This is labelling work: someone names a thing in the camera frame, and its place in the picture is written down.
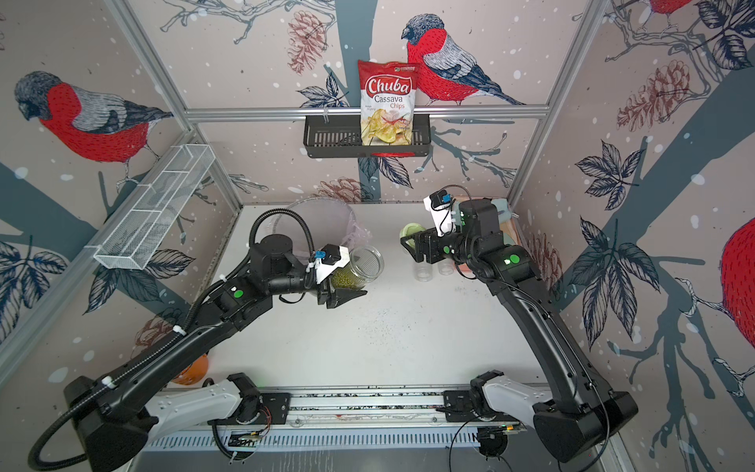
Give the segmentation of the green lid mung bean jar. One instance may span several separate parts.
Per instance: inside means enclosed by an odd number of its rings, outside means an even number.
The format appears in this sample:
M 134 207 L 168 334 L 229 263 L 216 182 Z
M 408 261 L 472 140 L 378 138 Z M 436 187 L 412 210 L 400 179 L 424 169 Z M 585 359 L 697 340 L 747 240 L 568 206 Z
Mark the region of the green lid mung bean jar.
M 363 289 L 377 280 L 385 268 L 383 255 L 372 246 L 355 248 L 349 257 L 349 263 L 337 269 L 330 277 L 335 288 Z

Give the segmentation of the light green jar lid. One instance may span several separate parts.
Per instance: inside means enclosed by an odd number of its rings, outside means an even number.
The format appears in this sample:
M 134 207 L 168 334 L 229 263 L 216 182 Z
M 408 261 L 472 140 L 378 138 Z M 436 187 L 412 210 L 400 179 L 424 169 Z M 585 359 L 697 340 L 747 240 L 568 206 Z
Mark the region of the light green jar lid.
M 424 228 L 424 226 L 422 226 L 421 224 L 409 223 L 409 224 L 406 224 L 401 229 L 401 232 L 399 233 L 399 237 L 404 238 L 404 237 L 412 236 L 414 234 L 421 233 L 425 230 L 426 228 Z

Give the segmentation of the short clear mung bean jar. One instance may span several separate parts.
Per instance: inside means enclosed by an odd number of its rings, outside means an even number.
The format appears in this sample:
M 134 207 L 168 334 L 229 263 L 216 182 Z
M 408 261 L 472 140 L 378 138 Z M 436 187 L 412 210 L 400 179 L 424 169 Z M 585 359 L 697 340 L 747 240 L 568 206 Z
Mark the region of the short clear mung bean jar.
M 429 282 L 434 277 L 433 266 L 428 263 L 416 263 L 413 267 L 413 275 L 420 282 Z

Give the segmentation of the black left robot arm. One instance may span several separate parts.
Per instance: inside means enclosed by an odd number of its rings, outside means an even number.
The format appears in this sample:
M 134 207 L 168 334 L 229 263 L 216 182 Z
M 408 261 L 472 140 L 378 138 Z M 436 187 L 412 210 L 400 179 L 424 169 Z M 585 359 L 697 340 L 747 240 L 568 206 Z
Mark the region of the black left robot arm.
M 67 385 L 68 410 L 37 439 L 29 468 L 55 471 L 88 462 L 94 471 L 114 471 L 150 442 L 202 422 L 256 418 L 259 391 L 245 374 L 174 396 L 160 391 L 184 370 L 273 308 L 274 297 L 315 293 L 328 309 L 364 296 L 335 288 L 332 274 L 349 263 L 348 249 L 328 244 L 310 249 L 301 262 L 291 239 L 281 234 L 250 242 L 246 257 L 198 297 L 185 324 L 97 379 Z

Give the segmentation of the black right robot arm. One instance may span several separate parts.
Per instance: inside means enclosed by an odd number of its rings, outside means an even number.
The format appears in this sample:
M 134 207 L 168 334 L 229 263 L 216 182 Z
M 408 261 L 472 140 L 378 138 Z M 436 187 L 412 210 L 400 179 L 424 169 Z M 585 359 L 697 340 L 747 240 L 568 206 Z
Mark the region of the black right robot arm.
M 450 260 L 484 283 L 520 328 L 548 382 L 544 389 L 519 383 L 500 371 L 470 383 L 472 413 L 501 413 L 535 430 L 560 463 L 607 444 L 638 412 L 626 391 L 616 391 L 592 366 L 552 306 L 529 253 L 505 242 L 499 211 L 490 199 L 456 204 L 440 190 L 424 200 L 434 228 L 401 237 L 417 263 Z

